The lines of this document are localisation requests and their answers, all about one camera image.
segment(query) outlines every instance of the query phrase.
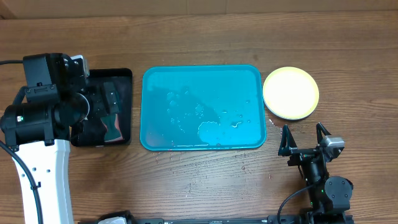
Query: table surface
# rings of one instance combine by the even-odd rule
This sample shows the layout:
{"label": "table surface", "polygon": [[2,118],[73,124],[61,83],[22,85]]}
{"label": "table surface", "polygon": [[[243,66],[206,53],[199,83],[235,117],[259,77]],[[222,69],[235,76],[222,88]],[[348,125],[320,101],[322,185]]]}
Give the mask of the table surface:
{"label": "table surface", "polygon": [[[304,183],[297,168],[287,166],[288,158],[277,156],[286,121],[267,110],[267,141],[259,149],[154,153],[139,142],[142,76],[148,68],[251,64],[262,81],[284,66],[313,76],[320,101],[308,118],[289,123],[296,143],[314,147],[319,121],[343,136],[346,148],[328,170],[354,183],[348,213],[357,223],[395,223],[397,21],[398,11],[5,20],[0,21],[0,60],[63,52],[84,55],[90,68],[127,67],[134,73],[130,145],[72,148],[76,221],[118,210],[168,219],[276,214]],[[0,66],[0,74],[3,113],[25,76],[22,65]],[[16,168],[2,151],[0,177],[0,223],[23,223]],[[301,195],[282,213],[308,206],[308,197]]]}

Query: blue tray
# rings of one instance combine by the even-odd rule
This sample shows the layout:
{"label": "blue tray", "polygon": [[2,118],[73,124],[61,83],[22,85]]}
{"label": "blue tray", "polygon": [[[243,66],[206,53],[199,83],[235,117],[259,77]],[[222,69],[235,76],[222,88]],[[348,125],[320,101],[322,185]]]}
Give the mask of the blue tray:
{"label": "blue tray", "polygon": [[142,81],[142,145],[246,149],[266,140],[261,75],[251,65],[154,67]]}

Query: wooden table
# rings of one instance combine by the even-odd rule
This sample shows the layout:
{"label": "wooden table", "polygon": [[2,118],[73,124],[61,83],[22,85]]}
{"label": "wooden table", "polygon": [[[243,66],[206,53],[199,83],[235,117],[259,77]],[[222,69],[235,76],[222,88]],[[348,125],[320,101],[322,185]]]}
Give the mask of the wooden table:
{"label": "wooden table", "polygon": [[[168,219],[276,214],[303,180],[288,158],[277,156],[285,121],[268,111],[267,141],[255,150],[157,153],[139,142],[141,80],[148,68],[242,63],[256,66],[263,81],[283,66],[311,74],[320,101],[307,119],[290,123],[298,146],[316,145],[319,121],[343,136],[346,148],[328,170],[354,183],[348,213],[356,223],[398,218],[397,11],[0,21],[0,60],[44,52],[83,54],[91,68],[134,73],[131,144],[72,148],[76,221],[118,210]],[[4,112],[25,84],[22,65],[0,66],[0,83]],[[23,223],[16,168],[2,151],[0,177],[0,222]],[[307,206],[302,195],[282,213]]]}

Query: wood grain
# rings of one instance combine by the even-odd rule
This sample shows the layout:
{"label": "wood grain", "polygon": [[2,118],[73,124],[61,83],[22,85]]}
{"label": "wood grain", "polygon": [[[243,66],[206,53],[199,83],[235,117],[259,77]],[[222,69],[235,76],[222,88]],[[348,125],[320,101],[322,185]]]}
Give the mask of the wood grain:
{"label": "wood grain", "polygon": [[[397,11],[5,20],[0,21],[0,60],[64,52],[83,54],[91,68],[127,67],[134,73],[131,144],[72,149],[76,221],[117,210],[131,210],[139,218],[275,214],[303,182],[287,158],[277,156],[285,121],[268,111],[267,141],[259,149],[157,153],[139,142],[142,75],[148,68],[248,63],[261,71],[263,81],[283,66],[314,77],[320,89],[317,109],[289,123],[297,144],[316,144],[319,121],[343,136],[346,149],[328,169],[354,183],[349,213],[357,223],[395,223],[397,21]],[[20,65],[1,66],[0,74],[4,112],[25,78]],[[16,168],[4,152],[0,176],[0,223],[23,223]],[[283,213],[307,206],[303,195]]]}

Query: round plate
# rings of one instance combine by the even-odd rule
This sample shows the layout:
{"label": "round plate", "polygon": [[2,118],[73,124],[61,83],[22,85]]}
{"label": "round plate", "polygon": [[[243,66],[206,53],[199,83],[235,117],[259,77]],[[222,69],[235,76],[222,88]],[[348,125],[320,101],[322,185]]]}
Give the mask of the round plate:
{"label": "round plate", "polygon": [[319,90],[306,71],[283,67],[273,71],[262,87],[268,109],[276,116],[297,120],[310,115],[317,107]]}

